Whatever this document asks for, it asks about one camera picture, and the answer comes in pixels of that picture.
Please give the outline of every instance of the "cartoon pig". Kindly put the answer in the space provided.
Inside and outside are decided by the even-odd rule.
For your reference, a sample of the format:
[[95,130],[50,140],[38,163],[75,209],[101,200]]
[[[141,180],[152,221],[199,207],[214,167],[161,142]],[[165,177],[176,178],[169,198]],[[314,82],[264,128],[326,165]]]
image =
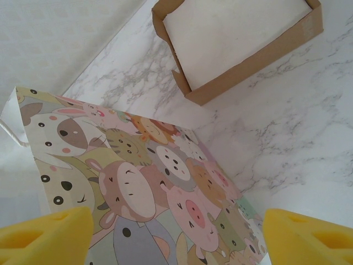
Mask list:
[[215,226],[207,218],[207,211],[196,192],[173,186],[168,189],[163,183],[162,189],[167,194],[169,208],[189,239],[196,245],[197,257],[207,264],[202,250],[213,252],[218,248],[218,234]]
[[237,199],[242,197],[242,193],[237,186],[222,173],[222,170],[215,162],[206,161],[204,165],[213,180],[226,192],[229,202],[234,204]]
[[72,107],[57,109],[55,111],[55,113],[57,114],[72,117],[87,116],[100,127],[106,129],[118,128],[131,135],[136,135],[138,133],[135,126],[130,122],[130,120],[121,120],[122,115],[118,115],[118,113],[112,109],[107,109],[98,105],[89,104],[70,98],[58,98],[67,101],[70,105],[72,105]]

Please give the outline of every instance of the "cardboard box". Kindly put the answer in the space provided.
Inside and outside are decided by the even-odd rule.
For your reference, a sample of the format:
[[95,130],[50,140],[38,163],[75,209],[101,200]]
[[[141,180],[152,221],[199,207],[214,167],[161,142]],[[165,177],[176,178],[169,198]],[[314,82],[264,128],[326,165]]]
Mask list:
[[178,87],[185,98],[198,105],[206,104],[216,96],[308,42],[324,30],[320,2],[318,0],[306,0],[312,11],[297,24],[240,64],[192,91],[163,23],[165,17],[176,10],[183,2],[184,0],[159,0],[152,8],[152,20],[157,35],[168,43],[178,66],[180,73],[172,71]]

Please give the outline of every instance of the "white marble countertop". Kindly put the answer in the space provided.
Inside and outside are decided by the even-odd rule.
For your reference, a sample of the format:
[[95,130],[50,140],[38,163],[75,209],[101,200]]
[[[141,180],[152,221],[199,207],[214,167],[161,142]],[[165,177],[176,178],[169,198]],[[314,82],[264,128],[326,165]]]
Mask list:
[[148,0],[66,96],[194,129],[259,213],[353,227],[353,2],[322,0],[325,32],[204,107],[185,99]]

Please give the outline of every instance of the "white bag handle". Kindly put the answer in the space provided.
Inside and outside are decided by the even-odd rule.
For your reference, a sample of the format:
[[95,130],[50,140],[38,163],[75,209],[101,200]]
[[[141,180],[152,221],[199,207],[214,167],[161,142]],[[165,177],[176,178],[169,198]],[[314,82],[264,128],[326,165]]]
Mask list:
[[0,126],[20,146],[28,147],[26,132],[22,123],[20,108],[17,101],[16,89],[7,100],[1,113]]

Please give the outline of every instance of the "cartoon animal pattern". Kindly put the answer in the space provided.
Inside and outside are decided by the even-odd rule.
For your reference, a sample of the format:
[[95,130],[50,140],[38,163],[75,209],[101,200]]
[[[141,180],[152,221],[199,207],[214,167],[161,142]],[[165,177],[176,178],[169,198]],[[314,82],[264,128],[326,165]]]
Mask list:
[[51,211],[91,209],[92,260],[104,260],[102,244],[119,265],[266,254],[261,217],[193,131],[33,89],[17,97]]

